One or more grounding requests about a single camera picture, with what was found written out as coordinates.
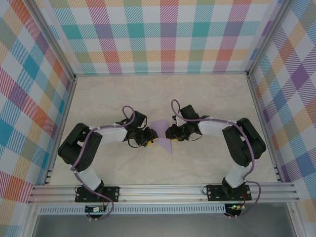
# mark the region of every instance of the purple paper piece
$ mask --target purple paper piece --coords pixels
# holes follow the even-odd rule
[[[155,142],[172,154],[171,141],[166,138],[166,130],[169,128],[169,121],[164,119],[151,122],[150,128],[153,129],[158,135],[158,139],[155,140]]]

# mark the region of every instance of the marble table surface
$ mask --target marble table surface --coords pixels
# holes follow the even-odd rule
[[[79,122],[102,126],[124,119],[124,105],[144,113],[148,122],[168,119],[171,125],[174,98],[182,107],[192,104],[200,116],[248,118],[263,137],[244,75],[157,75],[79,78],[62,141]],[[104,144],[92,165],[110,185],[193,184],[220,183],[233,162],[224,138],[215,136],[195,142],[172,141],[172,149],[173,155],[158,144],[138,149],[127,142]],[[69,169],[57,157],[50,184],[77,184]],[[257,160],[248,180],[277,181],[268,151]]]

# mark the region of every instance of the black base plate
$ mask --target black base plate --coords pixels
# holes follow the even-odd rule
[[[84,187],[78,187],[76,193],[78,196],[76,195],[75,202],[103,202],[101,197],[91,193]],[[104,186],[102,194],[109,197],[113,202],[119,201],[119,187]]]
[[[240,192],[236,195],[233,195],[231,198],[228,198],[226,194],[222,190],[223,185],[207,185],[206,186],[206,193],[207,193],[207,200],[208,201],[243,201],[243,196],[241,194],[244,194],[246,201],[250,201],[252,199],[250,188],[248,185],[243,185],[240,189]]]

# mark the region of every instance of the enclosure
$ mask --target enclosure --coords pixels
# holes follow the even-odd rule
[[[315,236],[314,0],[0,2],[0,236]],[[61,143],[125,105],[170,127],[173,99],[248,118],[263,138],[249,214],[228,218],[235,202],[203,194],[234,161],[223,137],[195,134],[101,144],[92,166],[119,194],[89,222],[96,203],[75,202]]]

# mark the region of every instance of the purple triangle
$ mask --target purple triangle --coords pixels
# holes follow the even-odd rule
[[[156,131],[158,139],[155,140],[162,148],[172,154],[171,141],[166,138],[166,130],[169,128],[169,121],[166,119],[150,123],[150,128]]]

